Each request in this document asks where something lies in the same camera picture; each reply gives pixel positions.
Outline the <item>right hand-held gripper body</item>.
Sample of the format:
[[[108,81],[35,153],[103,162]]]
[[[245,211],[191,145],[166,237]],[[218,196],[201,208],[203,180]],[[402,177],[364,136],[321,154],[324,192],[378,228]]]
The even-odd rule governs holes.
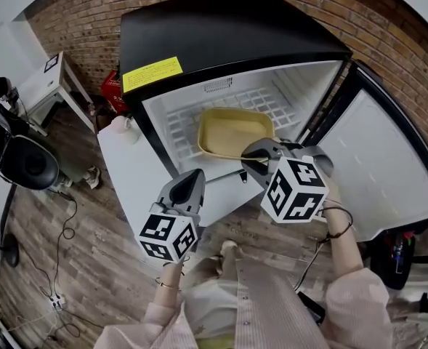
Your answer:
[[[318,146],[289,150],[274,143],[268,168],[261,208],[276,223],[310,222],[329,194],[323,175],[330,176],[334,165],[327,154]]]

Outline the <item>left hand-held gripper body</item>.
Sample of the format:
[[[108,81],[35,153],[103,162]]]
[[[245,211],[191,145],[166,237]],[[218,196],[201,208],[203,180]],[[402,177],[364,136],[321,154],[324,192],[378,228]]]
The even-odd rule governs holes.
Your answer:
[[[178,263],[198,240],[199,211],[206,178],[193,169],[165,184],[138,233],[138,244],[152,259]]]

